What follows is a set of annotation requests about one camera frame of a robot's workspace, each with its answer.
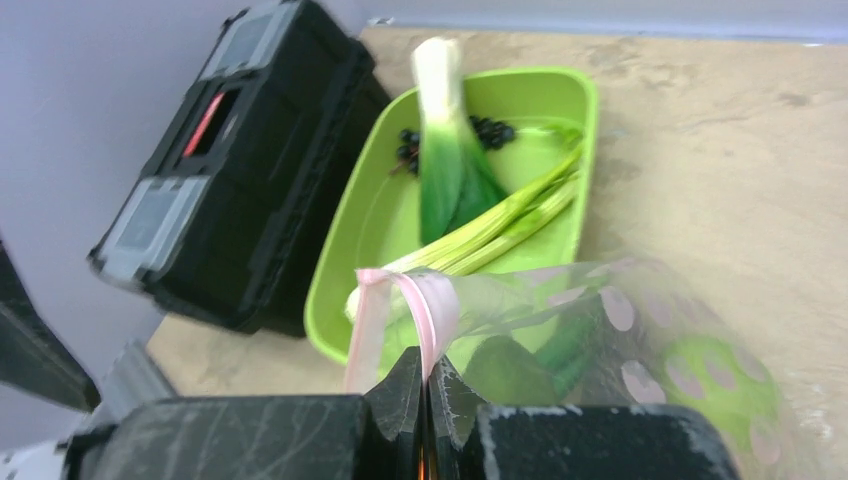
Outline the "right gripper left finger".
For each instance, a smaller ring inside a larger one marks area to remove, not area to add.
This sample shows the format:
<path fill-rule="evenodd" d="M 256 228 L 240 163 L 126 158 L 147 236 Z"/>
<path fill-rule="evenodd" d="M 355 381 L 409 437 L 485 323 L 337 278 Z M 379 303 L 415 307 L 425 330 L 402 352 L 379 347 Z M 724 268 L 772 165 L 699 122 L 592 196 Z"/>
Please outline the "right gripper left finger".
<path fill-rule="evenodd" d="M 65 479 L 412 479 L 420 355 L 364 395 L 178 397 L 67 440 Z"/>

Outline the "clear zip top bag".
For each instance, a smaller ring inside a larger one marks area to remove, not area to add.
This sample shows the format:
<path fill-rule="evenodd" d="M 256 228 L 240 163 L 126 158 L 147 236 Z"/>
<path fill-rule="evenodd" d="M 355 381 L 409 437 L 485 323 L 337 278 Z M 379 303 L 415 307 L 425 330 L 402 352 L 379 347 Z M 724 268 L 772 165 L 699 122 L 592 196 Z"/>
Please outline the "clear zip top bag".
<path fill-rule="evenodd" d="M 363 392 L 416 348 L 429 374 L 446 359 L 482 398 L 512 405 L 671 404 L 663 350 L 690 335 L 740 346 L 771 375 L 781 394 L 783 454 L 757 461 L 720 433 L 746 479 L 823 479 L 824 464 L 775 376 L 741 337 L 675 272 L 653 259 L 620 258 L 532 270 L 450 275 L 430 268 L 361 269 L 345 312 L 353 330 L 345 386 Z M 598 321 L 592 366 L 564 399 L 535 352 L 561 316 Z"/>

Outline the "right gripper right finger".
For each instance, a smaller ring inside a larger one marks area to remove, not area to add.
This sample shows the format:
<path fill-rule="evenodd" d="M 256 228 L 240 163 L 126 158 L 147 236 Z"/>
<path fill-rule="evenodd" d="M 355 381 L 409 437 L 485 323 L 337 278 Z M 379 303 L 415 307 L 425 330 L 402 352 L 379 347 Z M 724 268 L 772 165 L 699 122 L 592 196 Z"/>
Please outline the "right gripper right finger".
<path fill-rule="evenodd" d="M 443 479 L 737 479 L 718 431 L 675 405 L 502 406 L 446 359 L 429 379 Z"/>

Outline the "green toy lime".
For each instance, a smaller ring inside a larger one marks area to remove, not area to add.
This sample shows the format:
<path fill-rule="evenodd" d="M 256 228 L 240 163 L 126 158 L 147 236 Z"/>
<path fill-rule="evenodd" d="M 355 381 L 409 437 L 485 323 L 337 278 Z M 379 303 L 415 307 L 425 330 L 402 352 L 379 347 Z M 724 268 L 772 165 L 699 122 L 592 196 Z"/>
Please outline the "green toy lime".
<path fill-rule="evenodd" d="M 690 335 L 663 350 L 668 399 L 699 411 L 735 446 L 765 465 L 783 454 L 781 394 L 762 363 L 740 346 Z"/>

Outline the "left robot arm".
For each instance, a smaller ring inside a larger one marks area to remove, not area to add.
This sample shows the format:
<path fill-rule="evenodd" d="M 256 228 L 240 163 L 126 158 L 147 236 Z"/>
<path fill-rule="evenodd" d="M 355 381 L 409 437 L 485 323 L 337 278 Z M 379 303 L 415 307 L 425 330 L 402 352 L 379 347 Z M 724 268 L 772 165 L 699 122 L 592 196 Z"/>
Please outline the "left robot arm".
<path fill-rule="evenodd" d="M 37 313 L 8 253 L 1 254 L 1 381 L 84 413 L 72 435 L 1 455 L 4 479 L 91 479 L 117 424 L 136 408 L 177 392 L 137 341 L 102 383 L 86 372 Z"/>

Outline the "green toy chili pepper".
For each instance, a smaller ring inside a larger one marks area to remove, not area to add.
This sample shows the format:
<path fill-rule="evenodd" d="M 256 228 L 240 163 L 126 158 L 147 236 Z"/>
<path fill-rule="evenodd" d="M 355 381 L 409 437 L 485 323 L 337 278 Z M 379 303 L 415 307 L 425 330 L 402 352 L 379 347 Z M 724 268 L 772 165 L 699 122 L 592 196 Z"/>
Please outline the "green toy chili pepper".
<path fill-rule="evenodd" d="M 535 358 L 551 375 L 560 399 L 567 397 L 592 366 L 596 353 L 598 321 L 592 315 L 563 315 Z"/>

